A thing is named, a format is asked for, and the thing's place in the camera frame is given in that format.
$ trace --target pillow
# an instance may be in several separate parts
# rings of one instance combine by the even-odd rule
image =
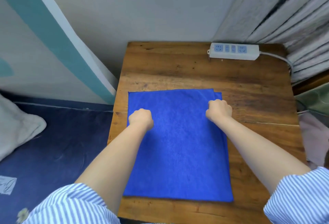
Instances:
[[[0,161],[46,128],[43,118],[21,111],[0,94]]]

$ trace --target fabric label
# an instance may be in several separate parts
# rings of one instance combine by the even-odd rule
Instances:
[[[17,178],[0,176],[0,194],[10,195],[14,189]]]

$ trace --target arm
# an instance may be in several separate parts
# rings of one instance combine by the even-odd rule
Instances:
[[[135,111],[129,116],[129,124],[75,182],[95,190],[116,215],[139,145],[145,133],[153,127],[151,112],[144,109]]]
[[[206,116],[224,131],[270,194],[284,176],[310,171],[284,149],[234,120],[232,107],[225,100],[209,101]]]

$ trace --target teal stripe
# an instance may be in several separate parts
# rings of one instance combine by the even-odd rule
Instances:
[[[7,61],[0,58],[0,78],[13,76],[14,72]]]
[[[42,0],[6,1],[64,66],[105,102],[114,104],[115,97],[93,73]]]

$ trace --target pink cloth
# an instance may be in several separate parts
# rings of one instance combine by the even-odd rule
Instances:
[[[324,165],[329,150],[329,129],[310,113],[299,115],[306,159],[317,166]]]

